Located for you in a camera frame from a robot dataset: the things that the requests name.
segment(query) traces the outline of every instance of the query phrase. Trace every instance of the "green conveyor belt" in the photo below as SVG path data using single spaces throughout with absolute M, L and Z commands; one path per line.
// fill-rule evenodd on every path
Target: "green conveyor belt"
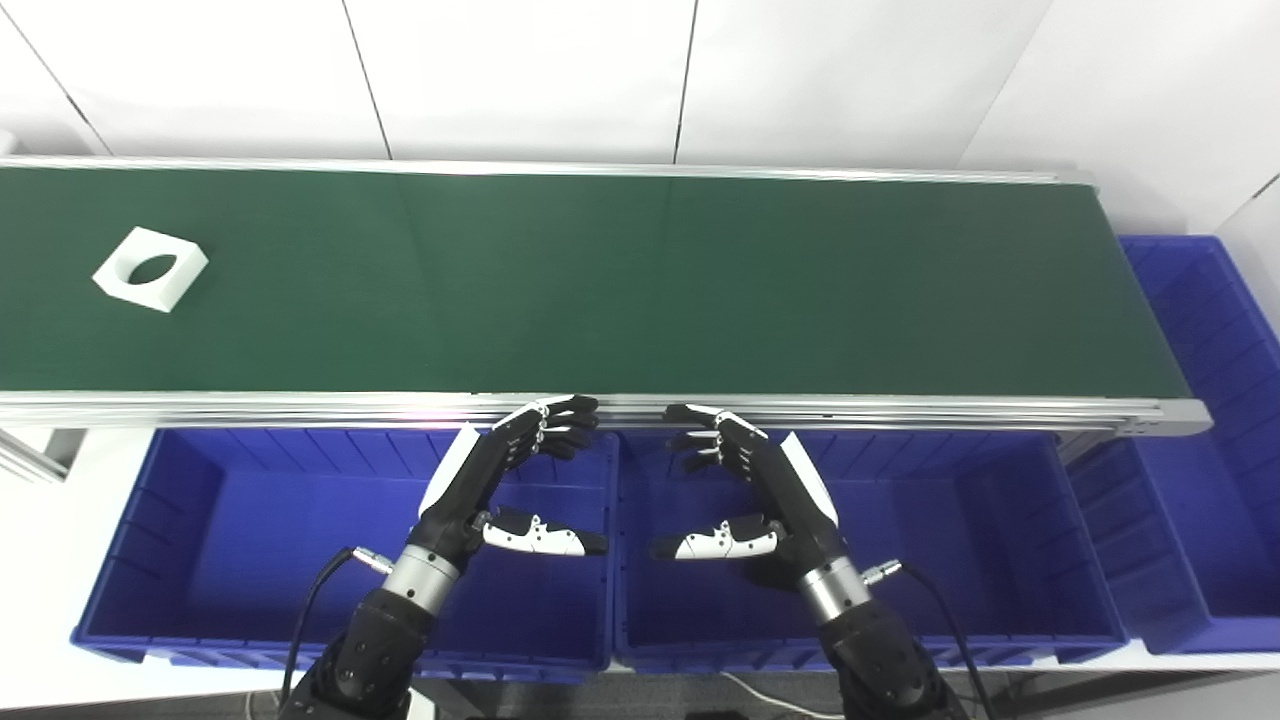
M 4 168 L 0 307 L 0 391 L 1189 396 L 1074 184 Z

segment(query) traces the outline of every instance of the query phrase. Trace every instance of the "black cable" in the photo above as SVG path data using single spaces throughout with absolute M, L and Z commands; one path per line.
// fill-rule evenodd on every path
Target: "black cable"
M 987 687 L 982 684 L 982 676 L 978 675 L 978 666 L 973 664 L 973 655 L 969 653 L 969 643 L 964 639 L 964 633 L 960 632 L 960 624 L 956 623 L 956 616 L 951 612 L 951 606 L 947 605 L 947 598 L 942 596 L 942 591 L 938 585 L 933 584 L 933 580 L 928 575 L 920 571 L 919 568 L 911 565 L 910 562 L 899 562 L 902 566 L 902 571 L 908 575 L 915 578 L 915 582 L 924 585 L 924 589 L 929 591 L 933 600 L 938 602 L 938 607 L 942 610 L 942 616 L 947 621 L 947 626 L 951 628 L 951 634 L 956 639 L 956 647 L 960 648 L 960 657 L 964 659 L 965 667 L 969 669 L 969 680 L 973 683 L 973 689 L 978 693 L 978 700 L 982 701 L 982 710 L 987 714 L 988 720 L 995 720 L 996 714 L 991 711 L 991 698 L 987 697 Z
M 302 628 L 307 624 L 307 615 L 311 614 L 311 605 L 316 601 L 316 594 L 320 593 L 320 588 L 324 585 L 325 580 L 330 575 L 338 571 L 344 562 L 351 560 L 356 553 L 355 547 L 344 547 L 334 553 L 324 568 L 320 569 L 320 574 L 316 579 L 311 582 L 311 589 L 307 591 L 307 600 L 302 603 L 302 611 L 298 614 L 298 621 L 293 625 L 293 641 L 289 642 L 289 657 L 284 662 L 284 684 L 280 687 L 280 698 L 289 697 L 289 691 L 293 689 L 293 666 L 298 664 L 298 650 L 302 647 Z

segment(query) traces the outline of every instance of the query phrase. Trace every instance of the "robotic hand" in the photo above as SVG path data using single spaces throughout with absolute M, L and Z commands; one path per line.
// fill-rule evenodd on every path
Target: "robotic hand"
M 700 405 L 671 405 L 664 419 L 701 427 L 668 443 L 675 451 L 694 450 L 684 461 L 686 470 L 724 466 L 751 486 L 762 512 L 658 538 L 650 548 L 655 557 L 758 557 L 768 564 L 769 579 L 799 589 L 838 674 L 846 717 L 966 716 L 902 620 L 870 596 L 849 559 L 831 496 L 795 433 L 774 445 L 733 413 Z
M 489 543 L 520 552 L 603 555 L 603 536 L 545 523 L 489 501 L 507 470 L 541 452 L 561 460 L 590 442 L 593 397 L 566 395 L 530 402 L 486 434 L 458 430 L 428 484 L 421 516 L 380 588 L 356 607 L 347 632 L 332 642 L 282 703 L 280 717 L 397 719 L 408 714 L 413 662 L 467 561 Z

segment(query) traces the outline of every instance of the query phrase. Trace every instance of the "metal frame leg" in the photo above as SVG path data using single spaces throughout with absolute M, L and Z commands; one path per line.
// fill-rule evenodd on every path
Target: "metal frame leg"
M 49 447 L 41 452 L 0 430 L 0 474 L 29 483 L 64 482 L 83 438 L 84 430 L 54 430 Z
M 1115 439 L 1111 430 L 1079 430 L 1057 433 L 1057 457 L 1062 465 L 1070 465 L 1084 457 L 1091 450 Z

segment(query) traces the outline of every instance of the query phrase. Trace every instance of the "white wall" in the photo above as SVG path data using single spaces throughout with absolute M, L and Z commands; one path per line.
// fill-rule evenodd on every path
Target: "white wall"
M 19 150 L 26 152 L 104 151 L 4 13 L 0 13 L 0 128 L 15 135 Z
M 694 0 L 348 0 L 397 159 L 669 163 Z
M 1228 218 L 1216 234 L 1280 333 L 1280 179 Z
M 1079 167 L 1117 232 L 1211 232 L 1280 170 L 1280 3 L 1059 0 L 966 168 Z
M 680 161 L 952 168 L 1048 0 L 701 0 Z
M 3 0 L 118 155 L 385 158 L 340 0 Z

